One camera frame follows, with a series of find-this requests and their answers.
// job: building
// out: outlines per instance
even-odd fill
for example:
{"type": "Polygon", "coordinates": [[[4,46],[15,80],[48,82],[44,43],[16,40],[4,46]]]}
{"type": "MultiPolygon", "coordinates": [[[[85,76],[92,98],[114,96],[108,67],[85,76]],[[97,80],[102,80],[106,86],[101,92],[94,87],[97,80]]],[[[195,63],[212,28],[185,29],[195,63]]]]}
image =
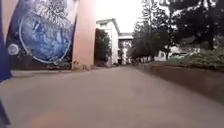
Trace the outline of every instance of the building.
{"type": "Polygon", "coordinates": [[[96,0],[2,0],[2,19],[14,69],[94,63],[96,0]]]}
{"type": "Polygon", "coordinates": [[[111,57],[109,57],[107,65],[111,66],[113,64],[117,64],[119,59],[118,41],[119,41],[120,29],[118,27],[116,19],[112,18],[112,19],[99,20],[96,22],[96,27],[108,33],[108,36],[110,38],[110,47],[112,55],[111,57]]]}
{"type": "Polygon", "coordinates": [[[131,48],[132,41],[132,33],[121,33],[119,35],[119,64],[126,65],[131,62],[130,58],[128,57],[128,50],[131,48]]]}

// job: concrete ledge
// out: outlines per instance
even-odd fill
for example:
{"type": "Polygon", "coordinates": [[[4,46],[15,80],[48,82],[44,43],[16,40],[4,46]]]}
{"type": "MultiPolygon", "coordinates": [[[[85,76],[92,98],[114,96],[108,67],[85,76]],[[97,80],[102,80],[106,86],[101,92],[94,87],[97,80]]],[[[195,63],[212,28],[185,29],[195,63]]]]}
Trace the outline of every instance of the concrete ledge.
{"type": "Polygon", "coordinates": [[[202,69],[141,65],[140,69],[224,103],[224,74],[202,69]]]}

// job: pavement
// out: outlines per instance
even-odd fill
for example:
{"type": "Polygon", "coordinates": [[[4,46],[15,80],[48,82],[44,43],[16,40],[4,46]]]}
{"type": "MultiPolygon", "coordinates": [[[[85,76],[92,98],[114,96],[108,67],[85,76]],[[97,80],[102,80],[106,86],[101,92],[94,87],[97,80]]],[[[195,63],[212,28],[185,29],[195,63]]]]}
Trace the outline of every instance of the pavement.
{"type": "Polygon", "coordinates": [[[222,104],[131,67],[11,79],[0,97],[12,128],[224,127],[222,104]]]}

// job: wall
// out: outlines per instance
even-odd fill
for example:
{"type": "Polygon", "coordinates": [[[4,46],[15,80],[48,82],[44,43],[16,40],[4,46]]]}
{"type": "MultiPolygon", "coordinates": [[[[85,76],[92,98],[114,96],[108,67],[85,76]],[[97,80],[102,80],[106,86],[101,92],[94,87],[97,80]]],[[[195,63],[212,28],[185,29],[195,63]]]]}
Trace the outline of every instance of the wall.
{"type": "Polygon", "coordinates": [[[139,68],[224,103],[223,73],[153,64],[140,65],[139,68]]]}
{"type": "Polygon", "coordinates": [[[81,0],[75,32],[73,62],[78,61],[87,67],[94,64],[95,29],[96,0],[81,0]]]}
{"type": "Polygon", "coordinates": [[[18,0],[2,0],[2,24],[4,39],[6,40],[9,24],[18,0]]]}
{"type": "Polygon", "coordinates": [[[118,32],[114,24],[112,24],[112,64],[118,63],[118,32]]]}

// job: mural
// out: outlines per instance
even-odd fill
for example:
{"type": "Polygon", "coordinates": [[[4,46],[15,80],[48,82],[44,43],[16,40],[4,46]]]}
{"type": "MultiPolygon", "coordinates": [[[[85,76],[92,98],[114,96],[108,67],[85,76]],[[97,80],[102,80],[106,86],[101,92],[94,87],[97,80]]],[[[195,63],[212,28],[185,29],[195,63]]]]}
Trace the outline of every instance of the mural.
{"type": "Polygon", "coordinates": [[[12,67],[39,69],[69,63],[77,7],[78,0],[20,0],[7,37],[12,67]]]}

